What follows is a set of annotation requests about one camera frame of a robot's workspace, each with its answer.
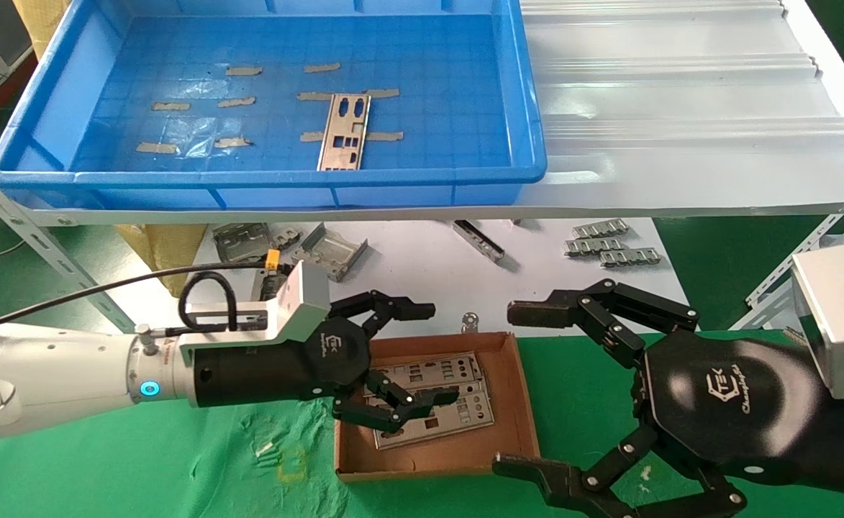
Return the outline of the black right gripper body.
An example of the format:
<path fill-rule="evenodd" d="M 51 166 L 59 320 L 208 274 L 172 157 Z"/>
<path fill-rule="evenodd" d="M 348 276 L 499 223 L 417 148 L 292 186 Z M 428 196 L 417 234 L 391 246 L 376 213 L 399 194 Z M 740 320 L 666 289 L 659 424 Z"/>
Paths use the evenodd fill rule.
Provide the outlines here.
<path fill-rule="evenodd" d="M 844 399 L 806 348 L 761 339 L 665 335 L 642 358 L 642 416 L 656 452 L 765 486 L 844 493 Z"/>

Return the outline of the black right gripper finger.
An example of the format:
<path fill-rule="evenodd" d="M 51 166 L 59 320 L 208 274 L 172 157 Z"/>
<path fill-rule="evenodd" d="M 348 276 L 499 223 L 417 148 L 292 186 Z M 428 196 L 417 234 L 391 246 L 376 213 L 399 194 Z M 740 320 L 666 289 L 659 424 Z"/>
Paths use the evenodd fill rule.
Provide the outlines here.
<path fill-rule="evenodd" d="M 551 291 L 544 301 L 511 301 L 508 324 L 514 327 L 577 327 L 625 368 L 639 367 L 645 341 L 626 327 L 636 322 L 656 332 L 692 332 L 699 321 L 691 307 L 612 279 L 583 291 Z"/>
<path fill-rule="evenodd" d="M 734 517 L 747 508 L 748 500 L 721 473 L 695 468 L 702 492 L 631 507 L 613 491 L 629 470 L 652 452 L 659 435 L 655 427 L 641 425 L 591 468 L 543 457 L 497 453 L 493 473 L 503 478 L 526 480 L 537 486 L 543 501 L 587 517 Z"/>

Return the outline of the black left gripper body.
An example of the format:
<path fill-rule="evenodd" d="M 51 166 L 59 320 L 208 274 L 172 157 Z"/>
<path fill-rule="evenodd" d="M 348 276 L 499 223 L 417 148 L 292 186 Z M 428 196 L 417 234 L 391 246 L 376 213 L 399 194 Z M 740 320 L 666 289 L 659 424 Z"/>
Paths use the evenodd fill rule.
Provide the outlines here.
<path fill-rule="evenodd" d="M 303 342 L 197 350 L 194 401 L 213 407 L 347 396 L 363 385 L 370 364 L 365 330 L 336 317 Z"/>

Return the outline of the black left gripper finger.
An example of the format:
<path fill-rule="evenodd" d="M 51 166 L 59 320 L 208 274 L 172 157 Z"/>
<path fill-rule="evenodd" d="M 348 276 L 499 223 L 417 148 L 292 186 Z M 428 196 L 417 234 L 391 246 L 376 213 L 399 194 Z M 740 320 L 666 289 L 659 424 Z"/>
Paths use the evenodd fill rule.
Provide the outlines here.
<path fill-rule="evenodd" d="M 410 393 L 389 379 L 381 371 L 371 370 L 363 378 L 363 386 L 372 396 L 384 402 L 383 407 L 364 404 L 336 396 L 332 403 L 332 416 L 343 422 L 368 427 L 379 432 L 398 432 L 408 421 L 428 419 L 438 406 L 457 402 L 458 388 L 425 388 Z"/>
<path fill-rule="evenodd" d="M 425 321 L 436 314 L 434 303 L 416 303 L 409 297 L 391 297 L 380 291 L 366 291 L 332 302 L 330 318 L 371 316 L 361 325 L 367 339 L 373 339 L 390 321 Z"/>

